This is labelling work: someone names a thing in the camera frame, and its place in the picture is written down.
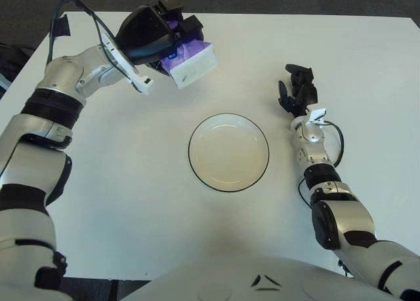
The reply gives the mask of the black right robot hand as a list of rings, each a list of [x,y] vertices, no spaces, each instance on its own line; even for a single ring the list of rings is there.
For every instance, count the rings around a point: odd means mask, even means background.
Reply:
[[[285,84],[279,81],[279,105],[294,117],[304,116],[309,105],[318,103],[318,93],[313,84],[312,69],[287,64],[285,70],[291,75],[292,93],[291,96],[288,95]]]

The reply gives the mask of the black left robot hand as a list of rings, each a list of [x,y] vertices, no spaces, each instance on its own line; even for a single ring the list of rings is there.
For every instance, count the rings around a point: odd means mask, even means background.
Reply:
[[[179,0],[158,0],[135,9],[121,24],[115,37],[119,49],[138,66],[146,65],[169,75],[162,61],[183,44],[203,41],[203,25],[195,17],[184,18]]]

